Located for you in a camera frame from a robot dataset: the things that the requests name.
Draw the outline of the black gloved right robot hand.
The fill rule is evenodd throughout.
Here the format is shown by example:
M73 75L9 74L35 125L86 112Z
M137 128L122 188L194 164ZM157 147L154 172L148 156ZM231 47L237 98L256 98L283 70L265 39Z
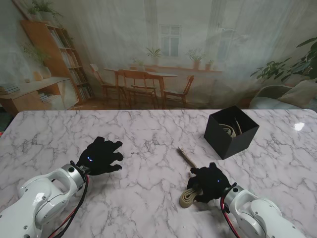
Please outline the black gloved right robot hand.
M211 162L208 167L191 168L190 172L195 176L189 179L187 188L201 190L194 198L197 202L208 203L222 198L233 186L215 162Z

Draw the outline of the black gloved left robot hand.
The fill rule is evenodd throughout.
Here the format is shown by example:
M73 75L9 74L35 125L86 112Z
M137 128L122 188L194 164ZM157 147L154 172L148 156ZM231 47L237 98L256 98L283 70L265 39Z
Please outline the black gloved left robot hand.
M122 169L121 165L111 164L123 160L123 155L120 152L115 152L122 144L121 141L112 142L98 136L82 152L76 166L89 168L88 174L91 176L119 171Z

